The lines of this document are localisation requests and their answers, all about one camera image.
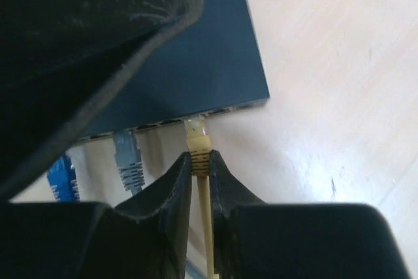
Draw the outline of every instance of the yellow ethernet cable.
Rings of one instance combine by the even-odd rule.
[[[208,279],[216,279],[219,276],[215,274],[214,231],[212,207],[210,204],[209,157],[212,149],[210,137],[204,129],[203,118],[197,116],[185,120],[184,123],[187,134],[187,147],[191,155],[191,171],[192,175],[196,176],[199,189]]]

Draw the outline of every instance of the light wooden floor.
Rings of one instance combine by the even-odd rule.
[[[214,147],[268,202],[376,206],[418,278],[418,0],[248,3],[271,100],[210,119]],[[186,150],[182,125],[138,141],[147,183]],[[84,199],[128,197],[113,153],[111,140],[72,149]],[[18,199],[51,198],[42,178]],[[204,269],[196,195],[189,239],[189,258]]]

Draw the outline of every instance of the ethernet cable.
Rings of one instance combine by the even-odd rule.
[[[200,116],[185,120],[185,128],[187,147],[191,155],[191,171],[197,178],[199,189],[208,279],[215,279],[219,276],[215,274],[214,267],[214,232],[210,204],[209,159],[212,145],[204,128],[203,118]]]
[[[79,202],[76,171],[67,154],[62,155],[46,175],[57,202]]]
[[[142,158],[137,140],[132,131],[117,131],[113,134],[116,149],[115,161],[126,191],[132,195],[142,191],[145,184]]]

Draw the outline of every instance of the blue ethernet cable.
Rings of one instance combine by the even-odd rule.
[[[47,174],[52,193],[57,202],[79,202],[76,171],[67,154],[62,155]]]
[[[137,139],[132,131],[123,130],[113,134],[113,142],[116,150],[115,161],[123,186],[126,191],[131,191],[132,195],[136,195],[142,191],[142,186],[145,184]]]

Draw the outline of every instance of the gray ethernet cable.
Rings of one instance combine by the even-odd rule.
[[[126,191],[135,195],[142,191],[144,170],[135,135],[131,131],[117,131],[113,134],[116,154],[115,161]]]

